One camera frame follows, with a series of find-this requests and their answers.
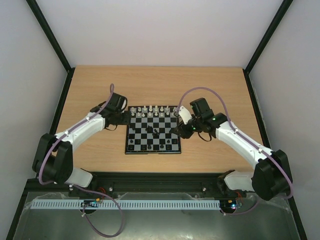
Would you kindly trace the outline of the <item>black and white chessboard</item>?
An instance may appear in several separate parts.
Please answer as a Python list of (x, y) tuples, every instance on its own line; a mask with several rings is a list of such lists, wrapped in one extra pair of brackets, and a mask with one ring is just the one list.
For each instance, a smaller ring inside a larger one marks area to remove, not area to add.
[[(126, 155), (142, 154), (181, 154), (181, 139), (171, 130), (177, 127), (179, 119), (172, 117), (174, 105), (136, 105), (129, 106), (130, 124), (126, 129), (125, 149)], [(147, 133), (146, 127), (151, 126), (159, 132), (159, 138), (154, 138), (153, 133)]]

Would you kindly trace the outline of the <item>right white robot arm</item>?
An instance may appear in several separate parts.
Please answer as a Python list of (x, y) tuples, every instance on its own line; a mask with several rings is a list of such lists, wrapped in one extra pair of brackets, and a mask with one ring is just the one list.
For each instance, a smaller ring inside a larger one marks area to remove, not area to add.
[(189, 139), (194, 133), (206, 133), (210, 139), (217, 139), (243, 157), (253, 168), (252, 172), (229, 170), (219, 177), (218, 191), (229, 196), (235, 190), (256, 193), (269, 201), (285, 194), (292, 196), (292, 177), (287, 155), (282, 150), (274, 151), (250, 138), (239, 130), (223, 113), (214, 114), (205, 98), (190, 103), (193, 112), (178, 106), (174, 115), (179, 124), (171, 133), (182, 139)]

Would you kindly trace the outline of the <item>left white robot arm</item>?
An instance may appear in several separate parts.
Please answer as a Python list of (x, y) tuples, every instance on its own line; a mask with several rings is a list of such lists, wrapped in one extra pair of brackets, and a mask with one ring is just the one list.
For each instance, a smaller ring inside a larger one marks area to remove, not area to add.
[(107, 101), (93, 107), (89, 113), (70, 128), (44, 134), (38, 143), (32, 170), (38, 174), (41, 185), (69, 184), (86, 188), (93, 180), (92, 173), (74, 166), (74, 152), (96, 133), (110, 125), (128, 125), (131, 115), (125, 110), (128, 99), (111, 93)]

